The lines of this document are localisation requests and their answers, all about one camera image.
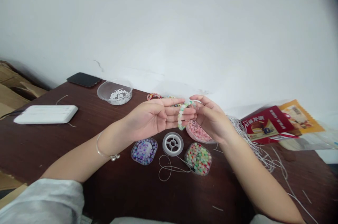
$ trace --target dark brown tabletop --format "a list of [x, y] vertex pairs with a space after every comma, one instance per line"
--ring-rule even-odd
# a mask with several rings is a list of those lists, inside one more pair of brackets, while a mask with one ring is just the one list
[[[76, 105], [79, 108], [70, 121], [76, 127], [69, 124], [19, 125], [13, 123], [13, 116], [1, 120], [0, 169], [21, 182], [31, 184], [62, 155], [146, 101], [147, 93], [134, 89], [128, 103], [113, 106], [98, 98], [97, 88], [64, 83], [23, 107], [54, 105], [68, 95], [59, 105]], [[162, 140], [169, 131], [183, 137], [182, 157], [194, 142], [185, 130], [166, 130], [153, 136], [159, 148], [148, 166], [132, 160], [131, 145], [121, 153], [119, 160], [109, 161], [84, 184], [84, 213], [103, 222], [132, 216], [174, 223], [248, 223], [254, 216], [254, 210], [223, 154], [213, 150], [215, 145], [205, 145], [213, 157], [207, 176], [173, 172], [167, 182], [159, 180], [158, 159], [164, 154]], [[288, 151], [278, 144], [265, 146], [274, 159], [277, 157], [271, 146], [281, 157], [292, 190], [318, 223], [337, 220], [337, 178], [315, 151]], [[168, 164], [166, 158], [162, 158], [161, 162]], [[176, 157], [171, 158], [171, 163], [187, 168]], [[163, 179], [168, 175], [167, 170], [161, 172]], [[273, 176], [290, 192], [279, 168], [275, 169]], [[304, 220], [314, 223], [297, 202], [296, 205]]]

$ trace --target hand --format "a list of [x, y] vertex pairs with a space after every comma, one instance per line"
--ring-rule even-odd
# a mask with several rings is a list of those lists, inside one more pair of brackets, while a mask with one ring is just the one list
[[[137, 106], [125, 118], [121, 125], [126, 132], [126, 138], [131, 141], [139, 141], [149, 138], [165, 129], [177, 128], [179, 107], [172, 105], [184, 103], [183, 98], [163, 98], [146, 101]], [[182, 126], [193, 119], [196, 110], [193, 108], [184, 109]]]
[[223, 143], [238, 135], [226, 114], [216, 103], [204, 95], [193, 95], [190, 99], [200, 101], [195, 102], [197, 110], [196, 122], [215, 141]]

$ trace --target bead tray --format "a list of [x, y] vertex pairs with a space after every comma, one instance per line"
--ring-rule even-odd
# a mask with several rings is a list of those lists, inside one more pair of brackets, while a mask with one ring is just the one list
[[188, 125], [186, 126], [186, 130], [189, 136], [197, 142], [201, 142], [205, 144], [216, 144], [217, 143], [215, 140], [213, 140], [209, 136], [209, 134], [207, 134], [202, 129], [202, 127], [199, 124], [196, 123], [196, 121], [190, 120]]
[[212, 157], [210, 152], [201, 144], [192, 143], [184, 158], [196, 174], [206, 176], [209, 173]]
[[153, 138], [137, 141], [131, 150], [131, 158], [142, 165], [149, 165], [157, 152], [157, 142]]

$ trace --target left hand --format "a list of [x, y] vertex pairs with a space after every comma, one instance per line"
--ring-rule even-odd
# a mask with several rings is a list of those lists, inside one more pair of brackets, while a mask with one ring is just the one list
[[[183, 98], [152, 99], [141, 103], [121, 120], [125, 139], [139, 141], [149, 138], [165, 129], [177, 128], [180, 108], [172, 107], [184, 103]], [[185, 108], [182, 116], [182, 126], [196, 118], [196, 110]]]

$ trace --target smartphone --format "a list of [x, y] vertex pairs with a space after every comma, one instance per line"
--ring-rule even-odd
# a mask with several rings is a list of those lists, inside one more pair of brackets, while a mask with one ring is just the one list
[[67, 81], [84, 87], [94, 87], [101, 79], [89, 74], [77, 73], [67, 78]]

